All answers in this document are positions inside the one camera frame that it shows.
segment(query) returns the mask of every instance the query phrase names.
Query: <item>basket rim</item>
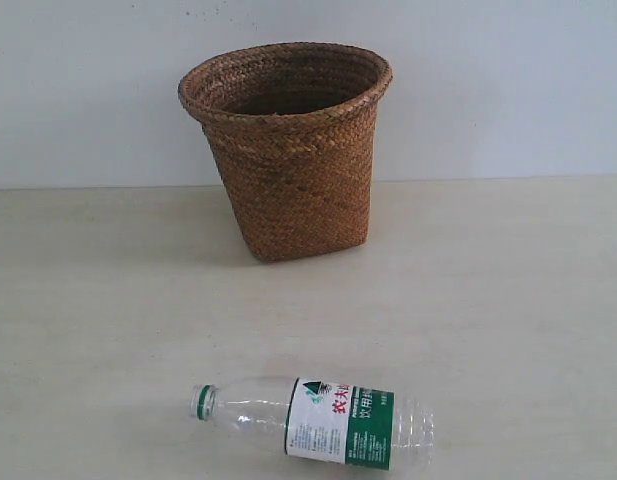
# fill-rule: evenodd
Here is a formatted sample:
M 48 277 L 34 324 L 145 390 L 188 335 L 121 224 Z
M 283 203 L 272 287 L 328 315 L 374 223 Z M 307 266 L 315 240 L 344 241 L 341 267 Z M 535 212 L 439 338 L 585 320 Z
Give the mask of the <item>basket rim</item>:
M 192 95 L 194 80 L 197 76 L 207 72 L 213 67 L 228 60 L 257 55 L 261 52 L 288 51 L 300 49 L 325 49 L 330 51 L 345 52 L 348 54 L 363 57 L 371 60 L 378 69 L 378 80 L 367 90 L 359 95 L 346 100 L 345 102 L 331 105 L 329 107 L 314 110 L 307 113 L 293 113 L 286 115 L 253 115 L 246 113 L 233 113 L 226 110 L 207 107 L 198 102 Z M 230 123 L 233 127 L 236 124 L 249 126 L 277 126 L 277 127 L 297 127 L 298 123 L 303 126 L 312 124 L 330 123 L 332 121 L 341 120 L 344 117 L 354 114 L 359 109 L 376 104 L 383 97 L 388 86 L 392 82 L 393 72 L 390 64 L 379 54 L 372 50 L 354 45 L 345 45 L 340 43 L 329 42 L 284 42 L 259 45 L 249 48 L 221 53 L 211 57 L 201 64 L 191 69 L 179 82 L 178 96 L 179 100 L 190 116 L 201 123 Z

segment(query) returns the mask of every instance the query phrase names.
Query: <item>logo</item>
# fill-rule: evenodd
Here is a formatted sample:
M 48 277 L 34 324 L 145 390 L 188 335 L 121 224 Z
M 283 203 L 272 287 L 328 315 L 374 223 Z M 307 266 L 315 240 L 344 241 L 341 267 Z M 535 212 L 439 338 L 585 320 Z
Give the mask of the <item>logo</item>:
M 304 387 L 306 387 L 306 395 L 310 397 L 314 404 L 323 402 L 324 395 L 327 395 L 332 390 L 331 385 L 323 382 L 306 382 Z

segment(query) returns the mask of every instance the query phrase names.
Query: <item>green and white label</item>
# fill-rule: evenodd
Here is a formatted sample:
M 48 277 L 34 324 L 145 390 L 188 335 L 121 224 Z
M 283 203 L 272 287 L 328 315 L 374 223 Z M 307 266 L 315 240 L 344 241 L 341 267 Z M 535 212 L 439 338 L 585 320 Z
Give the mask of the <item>green and white label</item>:
M 388 470 L 395 395 L 297 379 L 286 421 L 288 455 Z

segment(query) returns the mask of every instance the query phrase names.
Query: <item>wicker basket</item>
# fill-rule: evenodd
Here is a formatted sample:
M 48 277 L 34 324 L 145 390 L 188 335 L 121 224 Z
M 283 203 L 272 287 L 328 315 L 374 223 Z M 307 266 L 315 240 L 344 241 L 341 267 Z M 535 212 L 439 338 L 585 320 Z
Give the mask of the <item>wicker basket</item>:
M 377 103 L 391 80 L 375 53 L 322 43 L 219 55 L 181 80 L 255 257 L 366 241 Z

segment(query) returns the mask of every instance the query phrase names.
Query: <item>white wall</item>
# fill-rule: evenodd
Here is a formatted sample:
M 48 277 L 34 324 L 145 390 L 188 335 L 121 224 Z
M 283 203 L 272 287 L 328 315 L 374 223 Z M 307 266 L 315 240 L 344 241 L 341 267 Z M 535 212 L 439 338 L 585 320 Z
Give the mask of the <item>white wall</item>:
M 177 82 L 290 40 L 392 62 L 377 179 L 617 172 L 617 0 L 0 0 L 0 188 L 217 183 Z

